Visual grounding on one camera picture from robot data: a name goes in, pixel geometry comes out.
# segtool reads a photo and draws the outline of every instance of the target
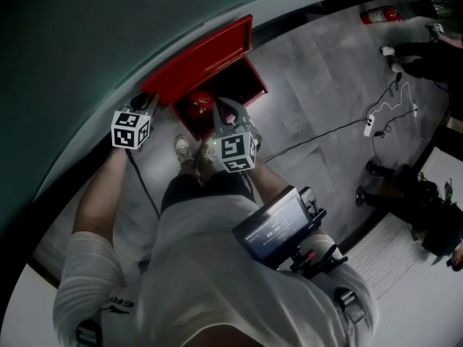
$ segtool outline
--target electronic display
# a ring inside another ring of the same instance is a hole
[[[244,237],[244,240],[257,256],[265,258],[307,224],[307,216],[299,201],[292,199]]]

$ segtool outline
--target red toolbox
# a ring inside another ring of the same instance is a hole
[[[148,94],[159,94],[160,104],[169,105],[196,140],[213,132],[212,111],[192,117],[190,95],[207,92],[245,106],[268,89],[245,56],[250,48],[252,15],[227,25],[190,46],[141,84]]]

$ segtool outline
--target red box lid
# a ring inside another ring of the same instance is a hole
[[[161,104],[179,100],[209,74],[250,48],[252,15],[240,18],[190,46],[154,72],[143,91],[159,94]]]

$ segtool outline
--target red object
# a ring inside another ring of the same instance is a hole
[[[249,50],[252,15],[249,14],[190,46],[141,84],[143,91],[159,94],[161,104],[179,100],[198,81],[212,76],[228,60]]]
[[[380,7],[360,13],[360,19],[366,25],[378,22],[393,22],[394,20],[400,20],[400,18],[400,14],[394,7]]]
[[[307,253],[307,257],[309,257],[309,260],[313,260],[317,254],[313,251],[310,250],[309,253]]]
[[[247,105],[267,87],[245,56],[250,48],[252,15],[217,30],[175,56],[141,84],[144,92],[159,94],[196,140],[213,132],[212,112],[192,109],[191,96],[207,92],[212,99],[231,98]]]
[[[188,97],[190,105],[188,107],[188,116],[194,119],[210,116],[214,99],[206,91],[194,91]]]

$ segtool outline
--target sleeve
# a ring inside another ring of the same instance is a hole
[[[61,343],[73,343],[77,326],[97,314],[115,288],[125,286],[112,245],[89,231],[73,234],[53,310],[53,323]]]
[[[334,240],[325,234],[316,234],[309,236],[303,241],[303,249],[313,249],[316,253],[314,262],[317,262],[323,258],[325,253],[335,244]],[[342,253],[337,249],[333,253],[335,259],[341,259]],[[328,276],[340,286],[346,286],[348,289],[353,290],[360,301],[365,305],[366,311],[369,314],[368,319],[370,320],[370,334],[373,337],[379,325],[379,307],[378,301],[374,296],[370,286],[367,284],[364,278],[349,265],[344,263],[335,270],[331,271]]]

